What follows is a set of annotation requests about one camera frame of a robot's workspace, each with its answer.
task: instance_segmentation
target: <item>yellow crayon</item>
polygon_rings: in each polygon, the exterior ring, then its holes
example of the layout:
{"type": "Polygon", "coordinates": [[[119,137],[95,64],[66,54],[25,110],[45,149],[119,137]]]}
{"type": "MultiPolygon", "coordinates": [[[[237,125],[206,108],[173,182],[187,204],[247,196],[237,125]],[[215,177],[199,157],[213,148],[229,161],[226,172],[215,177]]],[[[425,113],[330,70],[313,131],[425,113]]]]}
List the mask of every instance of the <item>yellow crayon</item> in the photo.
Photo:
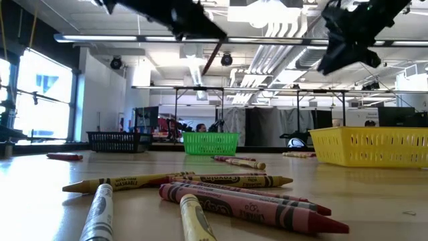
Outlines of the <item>yellow crayon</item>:
{"type": "Polygon", "coordinates": [[[136,189],[143,187],[152,187],[164,183],[168,183],[169,175],[191,175],[193,171],[182,171],[179,173],[163,173],[152,175],[141,175],[132,177],[115,177],[115,178],[100,178],[93,180],[85,180],[78,183],[73,183],[62,187],[62,191],[76,193],[95,193],[99,185],[103,183],[110,184],[113,191],[122,191],[128,189],[136,189]]]}
{"type": "Polygon", "coordinates": [[[205,183],[226,185],[229,187],[257,188],[257,187],[279,187],[293,182],[293,179],[281,176],[193,176],[173,177],[176,180],[191,180],[205,183]]]}
{"type": "Polygon", "coordinates": [[[239,159],[226,159],[226,162],[230,165],[237,165],[240,167],[250,167],[254,169],[264,170],[266,168],[265,163],[260,163],[257,161],[247,161],[247,160],[239,160],[239,159]]]}
{"type": "Polygon", "coordinates": [[[181,219],[185,241],[216,241],[213,230],[203,214],[199,200],[192,194],[184,195],[180,201],[181,219]]]}

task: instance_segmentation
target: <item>person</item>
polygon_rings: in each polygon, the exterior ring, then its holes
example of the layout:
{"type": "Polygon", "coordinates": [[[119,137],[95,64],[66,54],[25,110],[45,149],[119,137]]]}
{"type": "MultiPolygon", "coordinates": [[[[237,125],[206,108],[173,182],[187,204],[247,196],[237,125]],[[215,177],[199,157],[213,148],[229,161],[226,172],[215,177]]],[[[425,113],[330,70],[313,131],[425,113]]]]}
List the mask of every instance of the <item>person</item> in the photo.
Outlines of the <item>person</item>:
{"type": "Polygon", "coordinates": [[[198,124],[196,126],[196,132],[207,132],[207,127],[204,124],[198,124]]]}

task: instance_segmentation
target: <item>red crayon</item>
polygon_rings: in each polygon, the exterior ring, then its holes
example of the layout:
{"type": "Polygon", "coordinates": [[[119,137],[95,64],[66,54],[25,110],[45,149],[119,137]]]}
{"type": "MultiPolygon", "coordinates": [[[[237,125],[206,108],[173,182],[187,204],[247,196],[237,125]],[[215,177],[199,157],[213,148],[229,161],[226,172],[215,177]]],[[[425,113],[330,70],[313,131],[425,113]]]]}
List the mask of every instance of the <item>red crayon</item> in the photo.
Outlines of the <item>red crayon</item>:
{"type": "MultiPolygon", "coordinates": [[[[210,187],[210,188],[228,190],[228,191],[236,191],[236,192],[248,193],[248,194],[254,194],[254,195],[260,195],[260,196],[264,196],[264,197],[276,197],[276,198],[280,198],[280,199],[292,200],[292,201],[297,201],[297,202],[306,202],[306,203],[313,204],[313,203],[309,202],[309,200],[307,200],[306,198],[293,197],[290,195],[280,195],[280,194],[268,193],[265,191],[254,191],[252,189],[245,189],[245,188],[239,188],[239,187],[229,187],[229,186],[225,186],[225,185],[203,183],[201,181],[191,181],[191,180],[184,180],[184,179],[177,179],[177,180],[175,180],[175,182],[186,183],[186,184],[191,184],[191,185],[198,185],[198,186],[202,186],[202,187],[210,187]]],[[[314,205],[316,205],[318,213],[325,215],[325,216],[332,215],[332,210],[330,210],[329,208],[326,208],[326,207],[318,205],[318,204],[314,204],[314,205]]]]}
{"type": "Polygon", "coordinates": [[[257,161],[254,158],[249,157],[225,157],[225,156],[213,156],[212,159],[216,161],[226,161],[227,159],[239,159],[239,160],[247,160],[247,161],[257,161]]]}
{"type": "Polygon", "coordinates": [[[180,203],[186,194],[195,195],[204,210],[251,222],[284,228],[290,231],[314,233],[349,233],[349,226],[304,208],[235,197],[211,191],[164,184],[159,195],[168,201],[180,203]]]}
{"type": "Polygon", "coordinates": [[[64,160],[64,161],[80,161],[83,159],[82,155],[74,153],[48,153],[46,157],[50,159],[64,160]]]}
{"type": "Polygon", "coordinates": [[[321,210],[321,211],[318,210],[318,208],[315,204],[306,203],[306,202],[297,202],[297,201],[281,199],[281,198],[276,198],[276,197],[265,197],[265,196],[261,196],[261,195],[250,194],[250,193],[242,193],[242,192],[238,192],[238,191],[229,191],[229,190],[217,189],[217,188],[212,188],[212,187],[203,187],[200,185],[191,185],[191,184],[186,184],[186,183],[173,182],[173,183],[171,183],[171,185],[175,185],[175,186],[179,186],[179,187],[189,187],[189,188],[198,189],[198,190],[202,190],[202,191],[212,191],[214,193],[222,193],[222,194],[226,194],[226,195],[244,197],[244,198],[259,200],[259,201],[263,201],[263,202],[271,202],[273,204],[281,204],[281,205],[287,205],[287,206],[292,206],[292,207],[297,207],[297,208],[305,208],[307,210],[315,211],[315,212],[317,212],[323,216],[331,215],[331,210],[329,210],[330,212],[328,212],[328,213],[324,213],[323,210],[321,210]]]}

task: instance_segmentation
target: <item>computer monitor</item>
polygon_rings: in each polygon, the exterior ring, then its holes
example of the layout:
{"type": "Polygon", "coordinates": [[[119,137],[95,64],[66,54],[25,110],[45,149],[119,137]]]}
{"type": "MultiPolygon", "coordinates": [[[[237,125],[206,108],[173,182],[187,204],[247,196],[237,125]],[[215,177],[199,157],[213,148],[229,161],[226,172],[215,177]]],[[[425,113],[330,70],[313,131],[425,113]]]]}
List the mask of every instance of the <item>computer monitor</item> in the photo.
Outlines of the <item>computer monitor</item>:
{"type": "Polygon", "coordinates": [[[406,120],[415,114],[413,107],[378,107],[380,127],[406,127],[406,120]]]}
{"type": "Polygon", "coordinates": [[[159,106],[137,108],[138,127],[158,127],[159,106]]]}

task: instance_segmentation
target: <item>wooden table surface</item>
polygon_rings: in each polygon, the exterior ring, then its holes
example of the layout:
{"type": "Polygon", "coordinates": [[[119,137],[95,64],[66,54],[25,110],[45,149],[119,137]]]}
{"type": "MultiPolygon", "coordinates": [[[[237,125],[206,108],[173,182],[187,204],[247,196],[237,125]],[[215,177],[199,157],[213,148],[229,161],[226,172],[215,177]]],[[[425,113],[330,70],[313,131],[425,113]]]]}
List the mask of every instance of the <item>wooden table surface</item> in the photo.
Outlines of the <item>wooden table surface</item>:
{"type": "MultiPolygon", "coordinates": [[[[93,196],[64,193],[62,186],[83,179],[254,171],[184,153],[82,154],[81,162],[44,155],[0,161],[0,240],[78,240],[93,196]]],[[[428,170],[344,168],[280,154],[241,156],[264,161],[269,174],[294,178],[282,188],[264,190],[331,208],[332,218],[348,224],[350,234],[305,236],[205,212],[218,241],[428,239],[428,170]]],[[[157,189],[119,191],[113,200],[116,241],[183,240],[179,205],[162,201],[157,189]]]]}

